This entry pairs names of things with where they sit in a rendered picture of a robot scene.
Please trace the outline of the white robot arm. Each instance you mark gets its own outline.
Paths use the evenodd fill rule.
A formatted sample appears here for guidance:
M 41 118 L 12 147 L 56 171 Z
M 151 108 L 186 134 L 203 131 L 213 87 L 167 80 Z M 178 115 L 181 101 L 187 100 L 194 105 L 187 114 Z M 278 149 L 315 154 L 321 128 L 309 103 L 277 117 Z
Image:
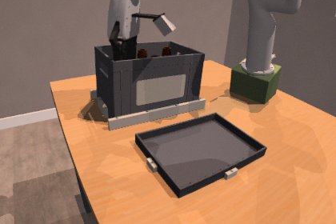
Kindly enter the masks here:
M 242 61 L 242 69 L 253 75 L 268 75 L 274 72 L 272 59 L 276 58 L 273 52 L 276 23 L 271 12 L 296 14 L 301 0 L 248 0 L 249 27 L 246 48 L 246 60 Z M 132 14 L 136 18 L 152 18 L 153 23 L 167 36 L 176 29 L 165 13 Z M 272 58 L 271 58 L 272 57 Z

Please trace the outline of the dark grey crate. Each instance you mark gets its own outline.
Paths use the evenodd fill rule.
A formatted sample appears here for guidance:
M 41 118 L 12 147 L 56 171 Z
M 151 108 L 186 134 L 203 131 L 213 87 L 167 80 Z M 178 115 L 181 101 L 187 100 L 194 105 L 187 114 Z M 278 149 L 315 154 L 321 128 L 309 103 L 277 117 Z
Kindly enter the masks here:
M 163 47 L 171 56 L 162 56 Z M 94 47 L 97 97 L 109 118 L 199 100 L 204 53 L 173 41 L 137 42 L 136 59 L 114 61 L 112 48 Z M 147 58 L 138 58 L 138 49 L 147 49 Z

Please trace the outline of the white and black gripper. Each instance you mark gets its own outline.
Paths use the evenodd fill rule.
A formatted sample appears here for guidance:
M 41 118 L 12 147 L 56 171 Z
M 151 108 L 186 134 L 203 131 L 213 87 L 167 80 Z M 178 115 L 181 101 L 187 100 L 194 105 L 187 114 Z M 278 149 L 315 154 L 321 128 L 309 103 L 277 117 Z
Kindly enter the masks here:
M 113 47 L 115 61 L 136 59 L 140 18 L 131 17 L 136 13 L 140 14 L 140 0 L 110 0 L 107 37 Z M 117 40 L 118 36 L 122 38 Z

